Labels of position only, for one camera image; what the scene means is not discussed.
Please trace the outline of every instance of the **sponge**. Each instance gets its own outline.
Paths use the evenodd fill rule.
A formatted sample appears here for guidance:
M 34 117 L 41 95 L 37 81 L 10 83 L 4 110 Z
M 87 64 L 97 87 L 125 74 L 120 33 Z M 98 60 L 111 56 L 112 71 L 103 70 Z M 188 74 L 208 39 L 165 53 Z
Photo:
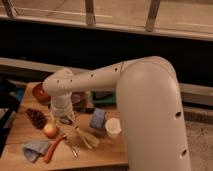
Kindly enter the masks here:
M 95 108 L 92 119 L 90 121 L 90 127 L 95 129 L 102 129 L 105 122 L 105 110 Z

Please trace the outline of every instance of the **bowl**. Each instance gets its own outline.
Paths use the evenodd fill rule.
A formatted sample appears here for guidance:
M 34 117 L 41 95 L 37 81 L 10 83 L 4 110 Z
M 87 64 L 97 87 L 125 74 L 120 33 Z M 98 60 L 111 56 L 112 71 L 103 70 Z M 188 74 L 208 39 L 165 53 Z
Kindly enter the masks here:
M 42 87 L 42 83 L 38 83 L 33 87 L 32 94 L 40 103 L 46 103 L 50 101 L 50 96 L 45 93 Z

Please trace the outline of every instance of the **wooden table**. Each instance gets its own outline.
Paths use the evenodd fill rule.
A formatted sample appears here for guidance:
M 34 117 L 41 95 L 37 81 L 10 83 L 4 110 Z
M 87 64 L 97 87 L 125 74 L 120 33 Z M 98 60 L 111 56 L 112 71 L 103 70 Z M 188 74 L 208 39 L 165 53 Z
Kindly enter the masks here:
M 127 155 L 123 145 L 122 134 L 116 139 L 108 138 L 106 133 L 99 134 L 101 141 L 99 146 L 89 150 L 81 142 L 72 126 L 62 124 L 60 124 L 60 127 L 71 137 L 79 157 L 75 158 L 70 148 L 64 142 L 60 142 L 49 164 L 43 162 L 43 157 L 39 157 L 34 164 L 27 161 L 22 151 L 23 143 L 30 140 L 47 140 L 48 138 L 45 137 L 41 130 L 33 127 L 26 115 L 26 109 L 39 109 L 43 111 L 48 120 L 51 118 L 47 105 L 38 103 L 32 95 L 32 88 L 36 84 L 29 83 L 27 85 L 19 112 L 14 120 L 0 159 L 1 170 L 57 170 L 112 165 L 127 166 Z M 115 107 L 104 109 L 106 110 L 106 118 L 118 117 Z M 89 127 L 90 119 L 90 114 L 77 113 L 76 115 L 76 122 L 83 130 L 97 135 L 97 132 Z

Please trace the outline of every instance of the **napkin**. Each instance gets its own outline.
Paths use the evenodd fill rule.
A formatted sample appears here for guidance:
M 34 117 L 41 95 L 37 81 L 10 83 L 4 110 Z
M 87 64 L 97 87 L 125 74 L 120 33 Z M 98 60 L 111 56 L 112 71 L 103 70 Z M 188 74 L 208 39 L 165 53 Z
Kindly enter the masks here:
M 44 155 L 51 143 L 49 141 L 27 141 L 23 144 L 23 153 L 26 159 L 34 163 L 40 155 Z

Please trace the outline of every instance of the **white cup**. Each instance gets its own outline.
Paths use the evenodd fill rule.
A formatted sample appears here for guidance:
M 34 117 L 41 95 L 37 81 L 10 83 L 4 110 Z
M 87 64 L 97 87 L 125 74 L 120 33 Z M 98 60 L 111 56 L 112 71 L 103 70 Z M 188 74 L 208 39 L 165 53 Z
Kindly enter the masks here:
M 117 118 L 110 118 L 105 123 L 105 129 L 110 138 L 116 138 L 121 132 L 120 120 Z

